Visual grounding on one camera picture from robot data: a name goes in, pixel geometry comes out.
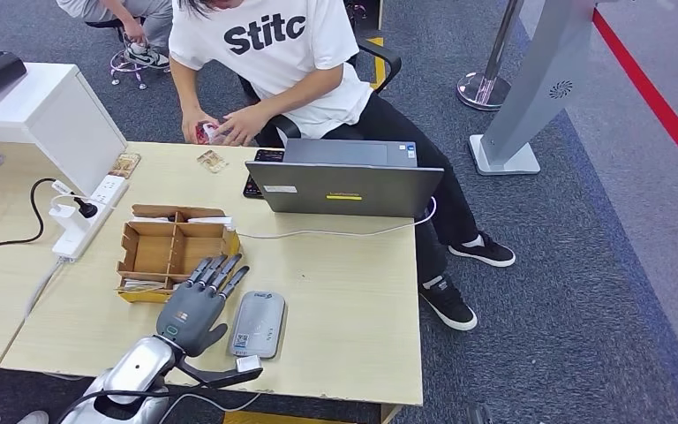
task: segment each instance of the black pants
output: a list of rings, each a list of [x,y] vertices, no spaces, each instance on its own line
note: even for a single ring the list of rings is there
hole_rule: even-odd
[[[263,134],[263,139],[279,140]],[[446,256],[436,239],[443,245],[455,245],[476,239],[477,224],[463,196],[448,158],[406,116],[389,102],[373,93],[355,125],[341,125],[326,134],[329,140],[413,141],[417,145],[417,164],[423,168],[442,168],[443,179],[433,196],[438,210],[431,219],[435,229],[427,224],[415,227],[417,240],[418,281],[424,283],[443,273]]]

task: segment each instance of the white power strip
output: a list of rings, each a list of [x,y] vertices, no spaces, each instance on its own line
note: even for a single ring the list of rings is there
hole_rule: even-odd
[[[97,207],[97,213],[90,218],[84,218],[75,211],[75,220],[86,220],[82,225],[71,225],[67,228],[64,235],[58,239],[53,245],[53,253],[64,258],[76,261],[87,249],[89,242],[94,239],[97,231],[100,230],[102,224],[110,216],[113,207],[118,204],[121,197],[128,188],[128,181],[123,177],[115,177],[112,175],[106,176],[100,185],[94,190],[90,198],[90,203]],[[53,209],[50,211],[51,216],[56,217]],[[66,225],[57,218],[60,224],[65,228]]]

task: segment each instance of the yellow tape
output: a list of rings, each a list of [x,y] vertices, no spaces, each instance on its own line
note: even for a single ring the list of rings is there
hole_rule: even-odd
[[[327,194],[326,198],[329,199],[330,201],[361,201],[362,200],[361,196],[332,196],[331,194]]]
[[[383,46],[383,37],[375,37],[367,39],[369,42]],[[370,87],[374,89],[378,88],[380,84],[383,83],[383,80],[386,79],[386,64],[383,62],[383,59],[380,57],[375,58],[375,82],[370,83]]]

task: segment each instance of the silver stanchion base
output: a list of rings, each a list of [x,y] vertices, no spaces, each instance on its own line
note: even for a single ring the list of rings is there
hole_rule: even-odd
[[[482,73],[470,73],[461,78],[456,86],[456,95],[463,104],[477,110],[499,110],[510,91],[510,84],[501,77],[484,82]]]
[[[474,162],[477,163],[477,172],[481,175],[537,174],[541,170],[529,143],[524,144],[521,150],[503,165],[491,165],[487,161],[481,141],[482,134],[472,135],[469,138],[471,155],[474,156]]]

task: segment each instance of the floor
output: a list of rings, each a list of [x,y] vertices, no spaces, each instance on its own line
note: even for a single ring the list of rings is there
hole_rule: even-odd
[[[509,80],[542,3],[524,4],[501,71]],[[150,75],[145,91],[130,80],[111,86],[112,33],[71,21],[52,0],[25,4],[0,0],[0,49],[78,64],[129,140],[181,140],[167,76]],[[590,75],[598,88],[584,90],[535,137],[543,171],[479,176],[466,140],[493,115],[464,107],[454,86],[484,69],[503,8],[503,0],[386,2],[381,35],[404,64],[384,97],[449,155],[480,227],[518,256],[510,269],[451,258],[448,272],[481,323],[457,333],[420,304],[425,406],[406,408],[398,422],[457,424],[464,404],[482,402],[503,424],[678,423],[678,148],[595,34]],[[678,113],[678,2],[599,9]],[[373,77],[369,61],[359,67]],[[200,78],[207,111],[242,107],[233,87],[235,75],[208,65]],[[38,408],[55,416],[86,386],[0,370],[0,421]],[[229,405],[243,400],[235,396],[217,393]],[[184,402],[172,422],[222,418]],[[263,397],[252,408],[347,422],[377,412],[285,397]]]

